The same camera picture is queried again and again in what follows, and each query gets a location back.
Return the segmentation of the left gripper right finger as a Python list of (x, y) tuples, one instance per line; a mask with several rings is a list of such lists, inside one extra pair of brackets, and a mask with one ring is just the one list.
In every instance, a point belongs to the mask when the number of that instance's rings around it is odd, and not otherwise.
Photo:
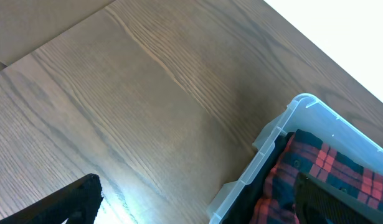
[(309, 174), (297, 175), (294, 190), (300, 223), (383, 223), (383, 212)]

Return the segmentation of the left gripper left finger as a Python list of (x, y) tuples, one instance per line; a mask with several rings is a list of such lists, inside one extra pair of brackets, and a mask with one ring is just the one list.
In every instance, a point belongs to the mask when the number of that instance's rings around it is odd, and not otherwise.
[(0, 220), (0, 224), (93, 224), (102, 200), (99, 176), (87, 174)]

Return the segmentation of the red navy plaid shirt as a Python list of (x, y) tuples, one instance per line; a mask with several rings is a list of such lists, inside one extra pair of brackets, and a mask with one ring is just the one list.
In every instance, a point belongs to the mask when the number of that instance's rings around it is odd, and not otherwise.
[(251, 223), (298, 223), (294, 184), (298, 173), (309, 174), (383, 212), (383, 175), (365, 168), (315, 135), (297, 130), (281, 143), (281, 154), (263, 183)]

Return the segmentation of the clear plastic storage container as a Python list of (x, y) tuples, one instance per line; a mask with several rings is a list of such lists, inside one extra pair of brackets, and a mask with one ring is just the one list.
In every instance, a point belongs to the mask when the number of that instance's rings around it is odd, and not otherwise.
[(275, 139), (297, 129), (314, 134), (354, 162), (383, 175), (383, 148), (316, 96), (299, 94), (262, 129), (253, 142), (258, 152), (239, 179), (224, 184), (214, 197), (207, 208), (210, 224), (222, 223), (241, 191), (262, 173), (275, 148)]

